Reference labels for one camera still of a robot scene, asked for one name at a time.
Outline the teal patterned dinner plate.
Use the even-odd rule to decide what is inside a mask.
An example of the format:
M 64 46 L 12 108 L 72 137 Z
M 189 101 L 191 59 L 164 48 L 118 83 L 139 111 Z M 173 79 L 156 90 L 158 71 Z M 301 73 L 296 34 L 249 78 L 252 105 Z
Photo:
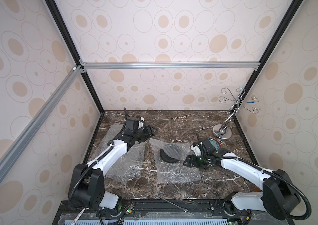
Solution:
M 217 140 L 216 140 L 215 138 L 209 137 L 208 140 L 209 140 L 210 144 L 211 144 L 217 151 L 220 150 L 219 145 L 218 145 L 218 142 L 217 142 Z

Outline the bubble wrap around orange plate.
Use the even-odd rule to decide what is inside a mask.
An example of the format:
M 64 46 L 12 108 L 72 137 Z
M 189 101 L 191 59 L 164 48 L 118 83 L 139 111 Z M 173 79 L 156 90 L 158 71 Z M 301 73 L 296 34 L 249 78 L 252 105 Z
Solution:
M 119 133 L 122 126 L 120 123 L 114 123 L 108 128 L 105 136 L 103 136 L 103 139 L 89 157 L 89 161 L 100 155 L 101 152 L 107 148 L 108 141 L 112 140 Z M 105 174 L 105 184 L 108 184 L 110 179 L 122 184 L 127 184 L 128 181 L 134 178 L 140 178 L 142 175 L 146 144 L 146 142 L 143 142 L 135 145 L 131 147 L 127 153 L 118 158 L 112 167 L 107 170 Z

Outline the dark grey dinner plate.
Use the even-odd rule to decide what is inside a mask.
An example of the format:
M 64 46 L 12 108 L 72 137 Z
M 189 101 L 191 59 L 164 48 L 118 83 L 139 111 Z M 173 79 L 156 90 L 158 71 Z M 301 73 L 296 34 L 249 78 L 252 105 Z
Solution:
M 159 150 L 159 156 L 166 163 L 177 163 L 181 158 L 181 149 L 176 144 L 167 143 Z

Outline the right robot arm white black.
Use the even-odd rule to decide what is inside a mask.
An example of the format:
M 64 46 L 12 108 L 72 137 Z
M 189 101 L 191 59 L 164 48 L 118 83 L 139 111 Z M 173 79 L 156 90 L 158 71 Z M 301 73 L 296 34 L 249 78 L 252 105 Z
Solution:
M 312 207 L 304 193 L 295 186 L 288 174 L 257 166 L 223 148 L 214 138 L 198 140 L 191 145 L 193 154 L 184 160 L 184 166 L 206 169 L 219 166 L 250 181 L 260 190 L 255 193 L 232 192 L 221 204 L 228 216 L 239 211 L 252 210 L 269 213 L 278 220 L 306 220 Z

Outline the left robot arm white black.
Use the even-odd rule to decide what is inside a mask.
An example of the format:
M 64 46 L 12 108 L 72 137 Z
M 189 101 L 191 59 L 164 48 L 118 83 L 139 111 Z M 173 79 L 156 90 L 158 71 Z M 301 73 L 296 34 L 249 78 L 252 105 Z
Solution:
M 104 176 L 121 156 L 134 145 L 153 137 L 157 131 L 142 117 L 126 117 L 120 132 L 107 143 L 107 148 L 99 156 L 74 168 L 68 192 L 69 209 L 104 208 L 120 212 L 121 198 L 105 190 Z

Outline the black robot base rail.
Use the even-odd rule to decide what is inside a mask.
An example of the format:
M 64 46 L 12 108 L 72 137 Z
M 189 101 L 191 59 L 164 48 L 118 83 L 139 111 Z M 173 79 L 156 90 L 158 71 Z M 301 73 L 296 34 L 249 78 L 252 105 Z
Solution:
M 291 219 L 277 220 L 269 213 L 234 210 L 227 215 L 219 199 L 124 200 L 121 212 L 89 209 L 76 225 L 292 225 Z M 81 210 L 71 210 L 63 201 L 54 217 L 54 225 L 70 225 Z

